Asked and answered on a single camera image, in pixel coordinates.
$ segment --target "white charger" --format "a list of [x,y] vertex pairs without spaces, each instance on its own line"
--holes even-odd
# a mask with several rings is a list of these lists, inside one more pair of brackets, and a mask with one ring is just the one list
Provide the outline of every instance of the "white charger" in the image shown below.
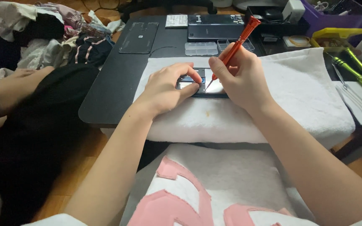
[[301,19],[304,12],[305,12],[305,8],[304,8],[303,3],[300,0],[289,0],[282,12],[283,19],[286,19],[291,13],[290,18],[287,21],[292,24],[296,24]]

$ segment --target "screwdriver tip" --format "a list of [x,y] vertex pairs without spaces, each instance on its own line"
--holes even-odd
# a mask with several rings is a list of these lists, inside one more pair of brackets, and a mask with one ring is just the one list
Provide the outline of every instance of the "screwdriver tip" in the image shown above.
[[208,84],[208,86],[206,87],[206,89],[209,88],[209,86],[210,86],[210,84],[212,84],[212,82],[213,82],[213,79],[209,82],[209,84]]

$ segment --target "black cable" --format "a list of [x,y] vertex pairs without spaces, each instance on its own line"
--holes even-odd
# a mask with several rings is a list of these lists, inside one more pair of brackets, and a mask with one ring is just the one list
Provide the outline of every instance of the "black cable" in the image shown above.
[[[82,0],[82,3],[84,5],[84,7],[90,12],[90,9],[86,6],[86,4],[84,3],[84,0]],[[101,6],[101,3],[100,3],[100,0],[98,0],[98,5],[99,5],[99,8],[97,8],[96,10],[93,10],[93,12],[96,12],[100,9],[106,9],[106,10],[114,10],[114,11],[118,11],[118,6],[120,5],[121,1],[118,0],[118,4],[115,8],[104,8]]]

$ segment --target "black chair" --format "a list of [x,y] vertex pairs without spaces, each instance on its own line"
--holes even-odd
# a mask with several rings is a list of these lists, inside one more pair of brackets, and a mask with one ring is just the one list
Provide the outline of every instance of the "black chair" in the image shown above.
[[210,0],[132,0],[129,3],[123,3],[118,6],[118,12],[121,13],[121,19],[124,23],[129,20],[129,14],[154,7],[164,7],[168,13],[172,13],[172,7],[175,5],[202,6],[208,8],[209,14],[216,14],[217,8],[213,6]]

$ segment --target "pile of clothes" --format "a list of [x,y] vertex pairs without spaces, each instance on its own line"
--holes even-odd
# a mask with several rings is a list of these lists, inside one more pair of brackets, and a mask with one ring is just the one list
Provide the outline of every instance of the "pile of clothes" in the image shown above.
[[0,78],[17,68],[42,69],[66,64],[101,67],[125,24],[99,19],[61,4],[0,2]]

